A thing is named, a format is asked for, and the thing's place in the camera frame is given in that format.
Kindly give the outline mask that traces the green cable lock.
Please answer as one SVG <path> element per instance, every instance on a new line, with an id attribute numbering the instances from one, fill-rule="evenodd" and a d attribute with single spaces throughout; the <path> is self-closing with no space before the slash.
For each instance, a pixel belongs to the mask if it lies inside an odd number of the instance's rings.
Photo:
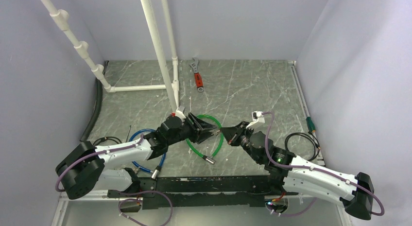
<path id="1" fill-rule="evenodd" d="M 217 128 L 215 129 L 216 131 L 218 131 L 222 127 L 222 124 L 211 115 L 199 114 L 197 115 L 197 117 L 210 124 L 217 126 Z M 224 138 L 222 134 L 216 134 L 215 136 L 205 140 L 200 144 L 193 143 L 189 139 L 186 139 L 186 143 L 191 152 L 200 157 L 209 165 L 215 165 L 215 158 L 223 146 L 223 140 Z"/>

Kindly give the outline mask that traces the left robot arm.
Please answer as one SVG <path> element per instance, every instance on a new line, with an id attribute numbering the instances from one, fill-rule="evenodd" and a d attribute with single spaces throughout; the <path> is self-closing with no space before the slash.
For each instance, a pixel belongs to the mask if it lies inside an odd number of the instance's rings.
<path id="1" fill-rule="evenodd" d="M 97 190 L 135 196 L 141 189 L 140 180 L 131 168 L 119 169 L 120 165 L 157 158 L 166 154 L 171 145 L 187 139 L 199 144 L 216 130 L 216 125 L 189 113 L 168 116 L 156 130 L 129 142 L 109 146 L 81 142 L 55 168 L 55 190 L 65 192 L 71 200 Z"/>

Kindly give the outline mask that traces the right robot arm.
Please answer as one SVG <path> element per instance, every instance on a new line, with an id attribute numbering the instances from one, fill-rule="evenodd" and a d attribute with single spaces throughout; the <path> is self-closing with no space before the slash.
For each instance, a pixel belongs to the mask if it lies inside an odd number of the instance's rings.
<path id="1" fill-rule="evenodd" d="M 270 173 L 268 189 L 273 194 L 299 192 L 320 198 L 340 207 L 349 215 L 370 220 L 374 187 L 371 177 L 340 173 L 314 164 L 277 146 L 261 131 L 247 128 L 248 122 L 221 128 L 231 146 L 240 146 L 253 161 Z"/>

